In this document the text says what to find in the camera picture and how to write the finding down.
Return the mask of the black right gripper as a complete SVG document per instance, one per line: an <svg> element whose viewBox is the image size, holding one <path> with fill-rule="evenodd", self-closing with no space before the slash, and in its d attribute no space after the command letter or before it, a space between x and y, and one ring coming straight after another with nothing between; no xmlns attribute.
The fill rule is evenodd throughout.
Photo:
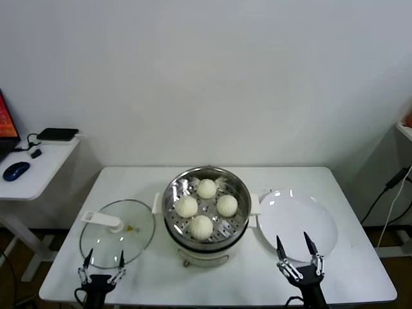
<svg viewBox="0 0 412 309"><path fill-rule="evenodd" d="M304 308L311 309L328 309L329 305L321 289L321 281L324 278L324 256L320 255L315 243L306 232L303 232L312 257L311 265L298 267L296 269L289 262L283 244L276 236L276 252L279 259L277 267L280 272L287 278L288 282L301 291Z"/></svg>

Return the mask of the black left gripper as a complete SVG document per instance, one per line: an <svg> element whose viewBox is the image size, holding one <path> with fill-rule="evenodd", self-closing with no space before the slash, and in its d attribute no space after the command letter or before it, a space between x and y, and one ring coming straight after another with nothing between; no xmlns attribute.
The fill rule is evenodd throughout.
<svg viewBox="0 0 412 309"><path fill-rule="evenodd" d="M121 251L118 271L112 277L110 275L89 275L88 267L91 262L93 249L85 257L82 267L78 268L78 275L82 286L80 291L86 294L82 307L85 309L101 309L104 307L106 296L115 289L117 284L126 274L124 251Z"/></svg>

